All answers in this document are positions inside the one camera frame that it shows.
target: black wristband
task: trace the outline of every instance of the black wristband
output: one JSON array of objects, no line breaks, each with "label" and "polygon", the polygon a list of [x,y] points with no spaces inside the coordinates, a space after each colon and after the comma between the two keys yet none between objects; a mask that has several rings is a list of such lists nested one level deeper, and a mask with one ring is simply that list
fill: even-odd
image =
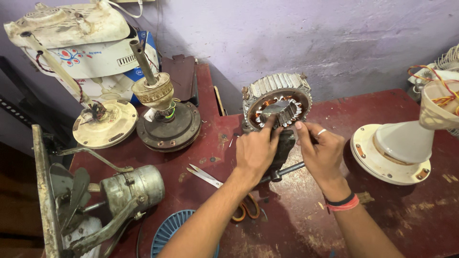
[{"label": "black wristband", "polygon": [[355,193],[353,191],[351,191],[351,195],[349,195],[346,199],[342,200],[342,201],[339,201],[339,202],[330,202],[328,201],[328,204],[331,205],[331,206],[341,206],[341,205],[344,205],[348,202],[350,202],[353,198],[354,198],[354,195]]}]

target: red workbench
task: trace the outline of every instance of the red workbench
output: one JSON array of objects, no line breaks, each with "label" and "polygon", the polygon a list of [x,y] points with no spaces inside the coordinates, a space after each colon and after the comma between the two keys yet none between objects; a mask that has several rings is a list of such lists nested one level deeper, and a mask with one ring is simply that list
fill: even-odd
[{"label": "red workbench", "polygon": [[[164,200],[153,208],[142,228],[139,254],[149,258],[151,243],[160,224],[183,209],[198,209],[216,188],[186,170],[194,164],[224,182],[236,166],[234,133],[241,134],[242,115],[221,117],[207,64],[197,65],[199,112],[206,123],[189,147],[169,153],[148,149],[136,132],[123,142],[96,150],[115,165],[138,168],[155,165],[166,188]],[[400,89],[314,103],[308,121],[349,139],[370,123],[417,120],[419,106]],[[365,172],[354,160],[349,141],[341,170],[350,187],[376,223],[407,257],[443,257],[459,253],[459,159],[458,140],[447,131],[435,132],[431,174],[419,184],[397,186]],[[297,146],[285,166],[302,161]],[[88,153],[74,156],[71,171],[87,168],[91,183],[113,176],[115,171]],[[348,257],[333,215],[323,209],[324,198],[305,168],[283,177],[279,183],[258,186],[252,192],[261,214],[229,223],[220,240],[220,258],[225,257]],[[89,204],[101,201],[94,194]],[[111,257],[134,258],[140,221],[131,223]]]}]

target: silver ring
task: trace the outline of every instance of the silver ring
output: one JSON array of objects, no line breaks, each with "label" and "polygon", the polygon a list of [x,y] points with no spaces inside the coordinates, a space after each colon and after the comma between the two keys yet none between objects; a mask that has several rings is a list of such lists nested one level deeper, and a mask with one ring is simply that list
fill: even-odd
[{"label": "silver ring", "polygon": [[327,130],[327,129],[322,129],[322,130],[317,134],[317,137],[318,137],[321,133],[325,132],[326,130]]}]

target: wristband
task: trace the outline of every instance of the wristband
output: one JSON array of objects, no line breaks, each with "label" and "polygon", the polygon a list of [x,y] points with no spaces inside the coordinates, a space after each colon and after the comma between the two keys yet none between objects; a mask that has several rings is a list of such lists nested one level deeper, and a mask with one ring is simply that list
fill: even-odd
[{"label": "wristband", "polygon": [[351,192],[351,195],[349,195],[346,199],[340,202],[329,202],[327,200],[326,207],[327,209],[330,209],[331,211],[337,212],[337,211],[350,210],[356,207],[359,203],[360,203],[360,200],[358,199],[357,195]]}]

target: scissors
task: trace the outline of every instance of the scissors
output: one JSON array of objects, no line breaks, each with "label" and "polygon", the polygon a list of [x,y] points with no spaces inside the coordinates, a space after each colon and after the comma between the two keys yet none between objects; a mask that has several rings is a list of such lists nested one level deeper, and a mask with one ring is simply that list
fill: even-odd
[{"label": "scissors", "polygon": [[[208,182],[209,184],[217,187],[217,188],[220,188],[223,183],[216,180],[213,176],[207,174],[206,172],[204,172],[204,170],[198,168],[197,166],[194,166],[194,165],[191,165],[190,166],[192,168],[194,168],[195,170],[191,169],[191,168],[186,168],[188,171],[190,171],[192,174],[196,175],[197,177],[199,177],[200,179]],[[247,206],[247,203],[242,200],[241,203],[239,204],[239,208],[241,208],[242,210],[242,216],[240,216],[239,218],[236,218],[235,216],[232,217],[232,219],[235,221],[235,222],[240,222],[242,221],[245,217],[246,217],[246,214],[251,218],[251,219],[256,219],[260,216],[260,207],[258,206],[258,203],[255,201],[255,198],[253,198],[253,196],[249,193],[247,195],[250,200],[253,202],[253,204],[255,205],[255,209],[257,211],[257,213],[254,215],[252,213],[250,213],[250,209],[248,208]]]}]

